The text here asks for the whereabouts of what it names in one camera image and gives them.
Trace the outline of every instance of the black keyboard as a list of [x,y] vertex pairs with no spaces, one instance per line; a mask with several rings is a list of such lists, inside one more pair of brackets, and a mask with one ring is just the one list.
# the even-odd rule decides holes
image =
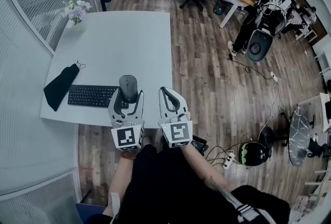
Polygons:
[[[107,108],[117,88],[117,86],[72,85],[68,104]],[[122,101],[122,108],[129,108],[129,104]]]

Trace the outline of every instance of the black computer mouse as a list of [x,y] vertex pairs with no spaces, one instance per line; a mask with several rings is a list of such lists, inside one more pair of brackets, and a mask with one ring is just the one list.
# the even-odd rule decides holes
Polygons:
[[135,103],[138,97],[137,79],[132,75],[123,75],[119,79],[122,91],[122,100],[127,103]]

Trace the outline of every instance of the flower vase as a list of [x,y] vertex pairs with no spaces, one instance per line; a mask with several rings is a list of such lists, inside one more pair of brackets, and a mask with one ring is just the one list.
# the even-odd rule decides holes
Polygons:
[[85,30],[86,30],[86,24],[85,24],[85,22],[82,21],[82,22],[77,23],[76,25],[74,25],[74,29],[77,32],[80,32],[80,33],[85,32]]

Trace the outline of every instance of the wooden floor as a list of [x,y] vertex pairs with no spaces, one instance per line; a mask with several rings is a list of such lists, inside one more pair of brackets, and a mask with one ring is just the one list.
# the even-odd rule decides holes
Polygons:
[[[206,0],[203,12],[183,0],[113,0],[108,10],[144,10],[169,12],[171,18],[173,87],[182,94],[193,120],[193,133],[208,141],[210,148],[256,139],[269,117],[272,104],[272,80],[228,59],[228,40],[234,41],[246,13],[235,11],[224,29],[219,24],[225,14],[213,13],[215,1]],[[284,93],[285,112],[291,115],[295,105],[323,92],[322,78],[312,48],[304,38],[296,41],[292,32],[275,39],[266,58],[250,63],[243,55],[238,61],[251,65],[268,77],[273,71]],[[284,128],[278,115],[268,123],[273,129]],[[79,166],[82,195],[93,189],[89,203],[105,205],[108,183],[114,175],[118,153],[109,127],[79,126]],[[233,164],[223,171],[234,185],[252,185],[287,200],[291,205],[298,195],[307,194],[304,182],[314,181],[314,170],[326,168],[326,161],[307,158],[302,167],[291,165],[287,148],[281,143],[264,164],[250,167]]]

